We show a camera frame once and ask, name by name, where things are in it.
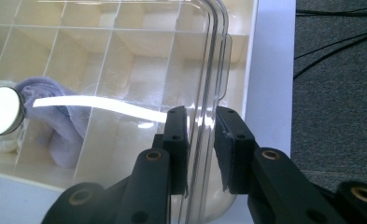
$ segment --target purple cloth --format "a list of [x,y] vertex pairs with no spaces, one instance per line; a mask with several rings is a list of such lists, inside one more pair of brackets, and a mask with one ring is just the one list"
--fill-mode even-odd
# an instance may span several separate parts
[[43,120],[54,129],[49,142],[51,157],[62,167],[76,167],[91,109],[64,105],[33,108],[39,98],[76,95],[48,77],[30,77],[17,84],[15,89],[23,97],[25,117]]

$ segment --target white cap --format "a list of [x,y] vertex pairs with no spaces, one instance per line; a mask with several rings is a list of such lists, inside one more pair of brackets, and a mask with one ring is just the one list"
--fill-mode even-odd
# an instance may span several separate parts
[[0,134],[16,124],[21,117],[20,107],[20,96],[9,87],[0,87]]

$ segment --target gray fabric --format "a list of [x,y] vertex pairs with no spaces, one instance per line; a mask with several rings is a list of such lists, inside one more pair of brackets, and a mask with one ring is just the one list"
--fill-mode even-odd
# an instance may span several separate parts
[[25,117],[45,121],[54,129],[49,152],[55,162],[66,168],[76,167],[91,109],[82,106],[33,107],[39,98],[75,95],[48,77],[28,78],[15,89],[23,97]]
[[[347,11],[365,1],[297,1],[297,8]],[[296,56],[367,32],[367,18],[296,18]],[[295,61],[295,72],[324,49]],[[367,183],[367,42],[342,51],[294,81],[291,158],[310,180],[335,190],[355,179]]]

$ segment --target beige plastic tray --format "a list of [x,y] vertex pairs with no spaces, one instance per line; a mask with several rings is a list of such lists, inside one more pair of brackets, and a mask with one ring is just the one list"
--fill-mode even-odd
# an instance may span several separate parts
[[[204,66],[202,11],[167,2],[82,3],[0,1],[0,80],[46,76],[82,95],[113,96],[135,105],[146,102],[140,106],[161,112],[184,105],[191,113]],[[219,104],[245,114],[257,1],[223,3],[233,44],[227,90]],[[0,176],[58,191],[83,181],[109,187],[131,173],[137,154],[149,148],[161,130],[154,122],[93,108],[78,166],[64,169],[47,147],[35,142],[50,135],[48,126],[31,120],[21,150],[0,154]],[[129,153],[121,156],[116,148]],[[234,199],[222,192],[214,154],[206,205],[200,211],[205,220],[220,216]],[[172,203],[180,206],[181,197]]]

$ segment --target clear plastic lid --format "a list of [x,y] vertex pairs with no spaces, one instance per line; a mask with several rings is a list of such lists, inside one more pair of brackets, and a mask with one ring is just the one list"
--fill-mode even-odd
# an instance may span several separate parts
[[[16,148],[0,154],[0,175],[57,190],[84,181],[108,188],[163,133],[166,112],[184,105],[189,195],[173,196],[172,219],[219,216],[234,199],[222,192],[212,157],[230,68],[228,24],[221,0],[0,1],[0,87],[26,102],[17,134],[0,139]],[[244,44],[233,65],[245,72],[247,31],[235,37]],[[243,81],[232,84],[242,91]],[[65,156],[57,147],[78,150]]]

